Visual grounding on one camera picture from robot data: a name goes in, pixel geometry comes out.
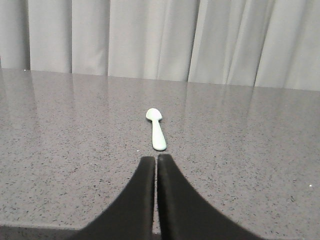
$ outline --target black curved object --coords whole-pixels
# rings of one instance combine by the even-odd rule
[[[68,240],[150,240],[155,194],[155,158],[144,156],[117,199]]]
[[[262,240],[221,214],[189,184],[169,154],[157,162],[162,240]]]

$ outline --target spoon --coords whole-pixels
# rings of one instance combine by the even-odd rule
[[[162,119],[162,115],[156,108],[150,108],[145,117],[152,121],[152,146],[155,150],[163,151],[167,148],[164,134],[162,133],[159,120]]]

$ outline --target spoon bowl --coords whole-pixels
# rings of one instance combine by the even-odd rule
[[[147,112],[145,117],[150,121],[159,121],[162,119],[162,115],[160,111],[156,108],[150,108]]]

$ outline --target white curtain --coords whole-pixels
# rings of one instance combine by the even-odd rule
[[[320,91],[320,0],[0,0],[3,68]]]

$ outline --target granite countertop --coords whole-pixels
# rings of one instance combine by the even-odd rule
[[[320,239],[320,92],[13,69],[0,70],[2,231],[98,216],[159,154],[149,108],[210,204],[265,238]]]

